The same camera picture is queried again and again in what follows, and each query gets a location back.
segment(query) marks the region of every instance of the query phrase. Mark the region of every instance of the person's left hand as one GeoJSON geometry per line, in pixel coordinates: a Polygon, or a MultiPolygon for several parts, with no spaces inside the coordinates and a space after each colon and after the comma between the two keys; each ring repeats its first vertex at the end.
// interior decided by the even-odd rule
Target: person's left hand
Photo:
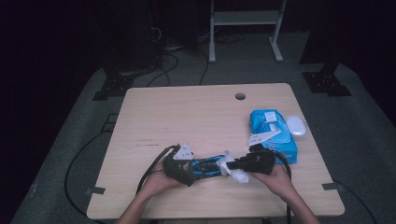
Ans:
{"type": "Polygon", "coordinates": [[[161,160],[152,168],[151,174],[146,179],[141,191],[151,197],[165,189],[172,188],[179,184],[177,180],[165,174],[163,170],[163,160],[161,160]]]}

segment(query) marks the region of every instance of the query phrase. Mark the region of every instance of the white computer mouse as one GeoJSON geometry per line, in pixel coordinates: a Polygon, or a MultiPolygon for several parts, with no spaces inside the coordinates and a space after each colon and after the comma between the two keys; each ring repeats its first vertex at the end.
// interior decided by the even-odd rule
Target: white computer mouse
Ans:
{"type": "Polygon", "coordinates": [[[306,133],[306,127],[303,119],[296,115],[288,117],[286,124],[288,125],[290,133],[293,135],[302,136],[306,133]]]}

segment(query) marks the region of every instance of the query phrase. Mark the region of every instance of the white metal frame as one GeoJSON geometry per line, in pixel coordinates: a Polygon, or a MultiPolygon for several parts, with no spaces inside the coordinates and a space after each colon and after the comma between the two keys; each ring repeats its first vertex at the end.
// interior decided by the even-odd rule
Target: white metal frame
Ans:
{"type": "Polygon", "coordinates": [[[270,36],[271,48],[275,54],[276,61],[283,62],[283,57],[277,46],[280,25],[283,20],[287,0],[282,0],[280,10],[265,11],[215,11],[214,1],[210,6],[210,42],[209,42],[209,61],[216,61],[215,52],[215,26],[217,25],[260,25],[274,24],[274,36],[270,36]]]}

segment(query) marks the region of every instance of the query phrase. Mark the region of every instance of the wooden tabletop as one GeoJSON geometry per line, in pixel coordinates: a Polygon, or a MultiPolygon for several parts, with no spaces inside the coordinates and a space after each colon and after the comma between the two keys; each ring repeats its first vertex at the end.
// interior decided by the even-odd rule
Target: wooden tabletop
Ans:
{"type": "MultiPolygon", "coordinates": [[[[277,109],[286,119],[303,112],[288,84],[246,84],[135,88],[126,93],[112,134],[88,217],[117,218],[134,197],[138,182],[166,148],[188,143],[195,159],[224,154],[246,156],[249,115],[254,109],[277,109]],[[235,98],[243,93],[245,100],[235,98]]],[[[317,216],[345,211],[318,146],[307,128],[294,137],[298,162],[290,166],[292,182],[317,216]]],[[[168,189],[151,199],[142,217],[225,218],[282,217],[286,205],[254,178],[238,184],[230,176],[196,181],[191,187],[168,189]]]]}

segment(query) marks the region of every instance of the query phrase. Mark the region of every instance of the wet wipes package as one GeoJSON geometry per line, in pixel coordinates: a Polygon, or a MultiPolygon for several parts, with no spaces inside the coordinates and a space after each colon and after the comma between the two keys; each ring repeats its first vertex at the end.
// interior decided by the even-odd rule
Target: wet wipes package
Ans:
{"type": "Polygon", "coordinates": [[[253,134],[276,133],[260,144],[282,153],[288,163],[297,162],[297,146],[291,137],[286,121],[277,110],[253,110],[250,114],[250,129],[253,134]]]}

